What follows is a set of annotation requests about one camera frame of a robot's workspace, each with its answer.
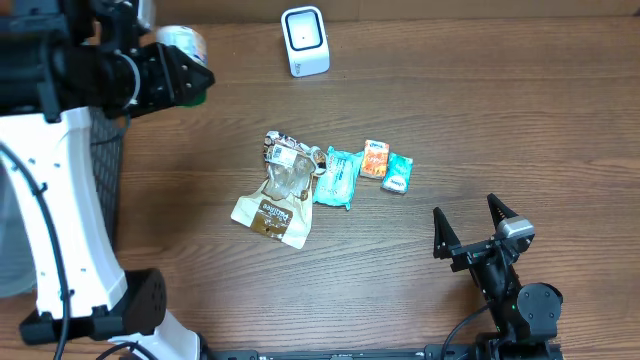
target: teal packet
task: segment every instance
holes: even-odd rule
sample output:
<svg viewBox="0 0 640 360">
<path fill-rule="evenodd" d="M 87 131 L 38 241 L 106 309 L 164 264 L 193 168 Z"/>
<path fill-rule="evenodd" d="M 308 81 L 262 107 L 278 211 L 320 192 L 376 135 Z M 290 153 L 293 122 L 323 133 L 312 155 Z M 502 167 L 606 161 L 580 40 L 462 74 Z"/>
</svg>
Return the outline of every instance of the teal packet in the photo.
<svg viewBox="0 0 640 360">
<path fill-rule="evenodd" d="M 413 169 L 413 159 L 391 153 L 387 176 L 382 180 L 382 188 L 399 193 L 409 190 L 409 178 Z"/>
<path fill-rule="evenodd" d="M 351 209 L 351 200 L 356 191 L 356 180 L 364 152 L 351 154 L 337 151 L 329 146 L 327 152 L 327 172 L 318 178 L 313 202 L 330 206 L 345 206 Z"/>
</svg>

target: orange packet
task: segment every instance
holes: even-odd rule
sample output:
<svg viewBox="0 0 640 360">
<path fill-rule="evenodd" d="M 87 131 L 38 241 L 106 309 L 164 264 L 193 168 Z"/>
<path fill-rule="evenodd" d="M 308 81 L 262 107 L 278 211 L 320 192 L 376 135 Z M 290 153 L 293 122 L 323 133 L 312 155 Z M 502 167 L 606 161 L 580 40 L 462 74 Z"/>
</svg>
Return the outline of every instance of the orange packet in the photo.
<svg viewBox="0 0 640 360">
<path fill-rule="evenodd" d="M 389 160 L 389 144 L 381 141 L 367 140 L 364 143 L 364 160 L 360 175 L 373 179 L 382 179 L 387 174 Z"/>
</svg>

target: mint packet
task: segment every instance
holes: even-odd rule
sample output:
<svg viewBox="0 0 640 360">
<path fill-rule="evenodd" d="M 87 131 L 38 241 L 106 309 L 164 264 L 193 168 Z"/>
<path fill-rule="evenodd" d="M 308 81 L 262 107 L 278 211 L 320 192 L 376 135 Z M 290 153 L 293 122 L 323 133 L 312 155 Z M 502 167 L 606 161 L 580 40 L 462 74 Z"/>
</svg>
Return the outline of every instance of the mint packet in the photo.
<svg viewBox="0 0 640 360">
<path fill-rule="evenodd" d="M 413 169 L 413 159 L 391 153 L 387 175 L 382 180 L 382 188 L 401 194 L 409 191 L 409 180 Z"/>
</svg>

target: small white device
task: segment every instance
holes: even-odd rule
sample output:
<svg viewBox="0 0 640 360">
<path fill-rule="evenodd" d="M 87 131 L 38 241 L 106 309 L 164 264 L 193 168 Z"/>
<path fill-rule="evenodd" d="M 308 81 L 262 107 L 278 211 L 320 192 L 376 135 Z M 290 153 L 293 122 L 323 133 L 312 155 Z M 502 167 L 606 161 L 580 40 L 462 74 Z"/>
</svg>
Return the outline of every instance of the small white device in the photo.
<svg viewBox="0 0 640 360">
<path fill-rule="evenodd" d="M 329 44 L 322 14 L 315 6 L 289 9 L 280 19 L 289 67 L 294 77 L 329 70 Z"/>
</svg>

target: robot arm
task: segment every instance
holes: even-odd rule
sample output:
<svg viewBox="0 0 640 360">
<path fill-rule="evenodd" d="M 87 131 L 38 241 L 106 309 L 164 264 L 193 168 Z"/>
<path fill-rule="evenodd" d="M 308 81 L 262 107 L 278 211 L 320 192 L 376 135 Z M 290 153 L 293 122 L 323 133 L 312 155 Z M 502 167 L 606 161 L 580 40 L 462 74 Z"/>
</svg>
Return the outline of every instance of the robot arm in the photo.
<svg viewBox="0 0 640 360">
<path fill-rule="evenodd" d="M 513 268 L 533 242 L 533 224 L 497 196 L 490 194 L 487 199 L 496 232 L 488 240 L 467 246 L 460 245 L 442 210 L 433 210 L 433 256 L 451 258 L 454 272 L 469 270 L 487 302 L 483 309 L 490 310 L 497 332 L 479 334 L 471 346 L 448 346 L 450 336 L 442 347 L 427 346 L 427 359 L 458 359 L 465 354 L 469 360 L 561 359 L 560 347 L 550 346 L 549 340 L 558 333 L 562 294 L 549 284 L 522 286 Z"/>
<path fill-rule="evenodd" d="M 166 311 L 160 272 L 118 265 L 91 165 L 94 120 L 187 104 L 214 83 L 175 47 L 139 46 L 150 4 L 20 0 L 0 19 L 0 159 L 38 274 L 37 309 L 20 325 L 27 344 L 62 349 L 89 336 L 141 344 L 162 359 L 206 356 L 204 341 Z M 94 19 L 101 44 L 84 45 Z"/>
</svg>

